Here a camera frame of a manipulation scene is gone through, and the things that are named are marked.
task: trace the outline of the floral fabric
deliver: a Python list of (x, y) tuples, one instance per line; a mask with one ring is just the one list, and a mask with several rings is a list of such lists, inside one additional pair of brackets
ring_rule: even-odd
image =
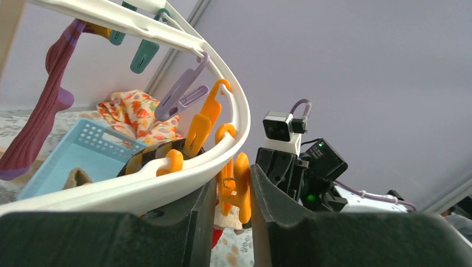
[(140, 90), (116, 92), (110, 102), (100, 102), (97, 110), (117, 131), (149, 146), (182, 139), (177, 133), (179, 115), (168, 121), (154, 118), (159, 101)]

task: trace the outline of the cable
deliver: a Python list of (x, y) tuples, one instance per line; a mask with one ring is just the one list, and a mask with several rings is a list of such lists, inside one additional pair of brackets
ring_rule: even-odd
[(343, 184), (342, 182), (335, 181), (334, 183), (336, 185), (346, 189), (347, 191), (358, 195), (358, 196), (363, 196), (363, 197), (365, 197), (367, 199), (371, 199), (371, 200), (378, 200), (378, 201), (389, 202), (389, 203), (394, 203), (394, 204), (398, 203), (398, 204), (401, 204), (401, 205), (409, 206), (414, 211), (416, 211), (416, 206), (414, 204), (410, 203), (410, 202), (406, 202), (406, 201), (402, 201), (402, 200), (398, 200), (398, 199), (389, 199), (388, 197), (373, 196), (373, 195), (370, 195), (370, 194), (366, 194), (365, 192), (357, 191), (357, 190)]
[(305, 103), (305, 111), (303, 112), (303, 116), (301, 117), (301, 119), (303, 120), (307, 120), (308, 117), (309, 117), (309, 114), (311, 112), (311, 102), (310, 100), (308, 99), (300, 99), (297, 101), (297, 103), (295, 103), (295, 105), (293, 105), (292, 109), (290, 110), (290, 113), (293, 114), (295, 112), (295, 110), (297, 109), (297, 107), (301, 104)]
[(308, 144), (314, 143), (318, 140), (319, 140), (319, 138), (313, 139), (311, 141), (306, 141), (306, 142), (301, 143), (300, 146), (308, 145)]

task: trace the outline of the sock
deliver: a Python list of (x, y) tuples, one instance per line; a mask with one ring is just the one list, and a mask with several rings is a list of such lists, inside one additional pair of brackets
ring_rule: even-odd
[(73, 95), (61, 88), (61, 80), (86, 24), (75, 19), (48, 50), (46, 71), (49, 78), (26, 125), (0, 159), (0, 179), (10, 181), (28, 172), (51, 133), (56, 113), (72, 106)]
[(75, 168), (69, 172), (67, 181), (64, 185), (64, 189), (74, 188), (82, 185), (87, 185), (93, 183), (90, 176), (81, 168)]

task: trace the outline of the orange clothespin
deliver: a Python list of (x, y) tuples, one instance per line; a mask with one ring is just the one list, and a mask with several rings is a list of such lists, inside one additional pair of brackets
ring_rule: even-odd
[(196, 114), (192, 119), (184, 145), (184, 154), (188, 157), (195, 157), (198, 154), (220, 116), (222, 106), (217, 101), (216, 96), (221, 84), (225, 85), (228, 90), (231, 90), (231, 85), (227, 80), (218, 80), (210, 94), (208, 94), (200, 113)]
[[(223, 124), (215, 134), (216, 144), (223, 139), (226, 132), (232, 136), (236, 134), (232, 124)], [(243, 224), (246, 224), (251, 217), (249, 181), (249, 159), (244, 153), (238, 155), (234, 165), (231, 159), (217, 174), (218, 199), (222, 214), (228, 216), (233, 206), (236, 206), (239, 208), (239, 221)]]
[(158, 170), (156, 176), (161, 176), (165, 174), (169, 174), (171, 172), (181, 171), (184, 167), (184, 155), (179, 150), (172, 149), (167, 152), (165, 157), (170, 158), (170, 168), (168, 170), (161, 169)]

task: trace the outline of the purple clothespin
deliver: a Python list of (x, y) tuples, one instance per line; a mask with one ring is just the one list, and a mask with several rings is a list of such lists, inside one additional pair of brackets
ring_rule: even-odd
[(192, 70), (191, 68), (186, 70), (159, 103), (154, 111), (154, 117), (157, 120), (169, 120), (210, 92), (210, 89), (207, 86), (202, 85), (191, 91), (189, 94), (184, 95), (185, 91), (189, 89), (190, 85), (200, 75), (208, 62), (210, 62), (210, 56), (208, 56), (206, 52), (203, 52), (202, 54), (204, 56), (203, 60), (200, 58), (196, 59), (197, 62), (200, 62), (200, 65), (195, 70)]

